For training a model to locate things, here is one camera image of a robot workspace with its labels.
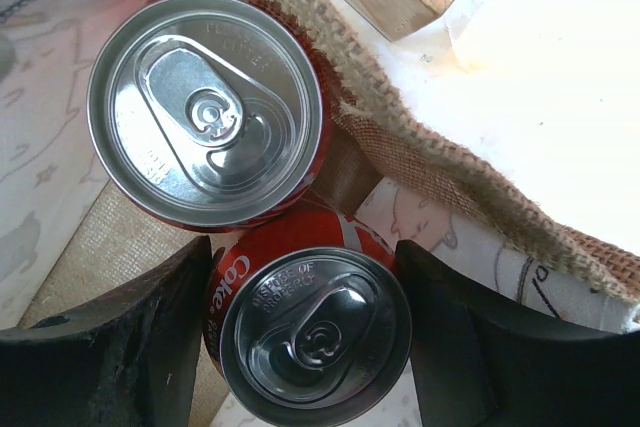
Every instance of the silver can lid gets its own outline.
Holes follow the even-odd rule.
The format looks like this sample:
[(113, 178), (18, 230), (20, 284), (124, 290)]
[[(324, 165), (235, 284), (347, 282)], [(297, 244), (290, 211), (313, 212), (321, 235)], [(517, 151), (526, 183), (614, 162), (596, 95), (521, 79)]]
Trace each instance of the silver can lid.
[(304, 49), (237, 0), (162, 0), (134, 15), (96, 61), (88, 112), (114, 181), (195, 227), (244, 222), (286, 199), (322, 130)]
[(407, 300), (372, 258), (337, 247), (280, 259), (242, 286), (220, 359), (244, 406), (275, 425), (338, 425), (381, 400), (411, 344)]

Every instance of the can pull tab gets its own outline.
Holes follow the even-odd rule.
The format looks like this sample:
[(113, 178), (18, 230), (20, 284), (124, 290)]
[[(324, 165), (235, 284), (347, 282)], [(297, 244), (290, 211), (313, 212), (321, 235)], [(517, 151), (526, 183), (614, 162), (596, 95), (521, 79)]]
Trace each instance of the can pull tab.
[(205, 51), (180, 35), (158, 37), (138, 57), (136, 78), (156, 118), (168, 114), (192, 141), (215, 149), (238, 137), (245, 113)]
[(351, 286), (333, 287), (320, 295), (291, 335), (294, 360), (311, 369), (335, 364), (361, 338), (373, 310)]

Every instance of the coca-cola can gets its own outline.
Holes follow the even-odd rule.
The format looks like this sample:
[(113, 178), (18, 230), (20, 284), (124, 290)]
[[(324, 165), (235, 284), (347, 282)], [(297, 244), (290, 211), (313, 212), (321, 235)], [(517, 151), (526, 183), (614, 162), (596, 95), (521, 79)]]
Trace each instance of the coca-cola can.
[(89, 84), (89, 126), (141, 208), (200, 232), (252, 227), (309, 187), (329, 105), (300, 42), (239, 0), (161, 0), (117, 30)]
[(209, 354), (238, 401), (274, 425), (333, 426), (401, 375), (411, 315), (392, 249), (305, 197), (220, 261), (205, 302)]

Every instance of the can rim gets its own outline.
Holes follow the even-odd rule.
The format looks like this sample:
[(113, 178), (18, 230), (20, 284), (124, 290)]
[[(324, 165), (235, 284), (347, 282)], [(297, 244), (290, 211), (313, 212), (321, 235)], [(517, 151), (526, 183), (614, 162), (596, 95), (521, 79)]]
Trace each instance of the can rim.
[[(150, 32), (158, 31), (169, 22), (207, 14), (226, 14), (242, 21), (261, 22), (258, 27), (264, 31), (264, 35), (295, 59), (295, 71), (292, 74), (303, 79), (305, 86), (301, 101), (309, 123), (300, 133), (303, 138), (297, 160), (282, 175), (276, 188), (262, 195), (259, 203), (247, 202), (236, 207), (233, 211), (235, 216), (229, 214), (228, 209), (206, 210), (183, 204), (144, 181), (117, 139), (113, 118), (113, 91), (122, 65), (131, 51), (143, 39), (153, 35)], [(110, 179), (153, 216), (173, 224), (203, 229), (241, 224), (269, 212), (289, 197), (308, 173), (317, 155), (322, 130), (326, 128), (323, 125), (324, 108), (317, 72), (300, 42), (276, 19), (241, 0), (160, 0), (139, 10), (118, 27), (104, 44), (92, 68), (87, 95), (89, 132), (96, 154)]]
[[(244, 378), (244, 374), (238, 365), (237, 352), (233, 340), (235, 338), (236, 320), (247, 293), (282, 265), (313, 255), (334, 257), (343, 262), (347, 260), (352, 265), (366, 270), (376, 278), (388, 289), (389, 295), (398, 307), (397, 329), (387, 362), (366, 387), (350, 399), (339, 404), (302, 410), (271, 402), (253, 388)], [(330, 245), (310, 247), (291, 252), (270, 262), (255, 272), (238, 289), (229, 305), (220, 329), (220, 367), (238, 402), (259, 419), (274, 425), (287, 425), (290, 427), (305, 427), (308, 425), (334, 427), (365, 414), (391, 391), (409, 360), (412, 335), (413, 327), (409, 301), (400, 282), (389, 269), (373, 257), (362, 252)]]

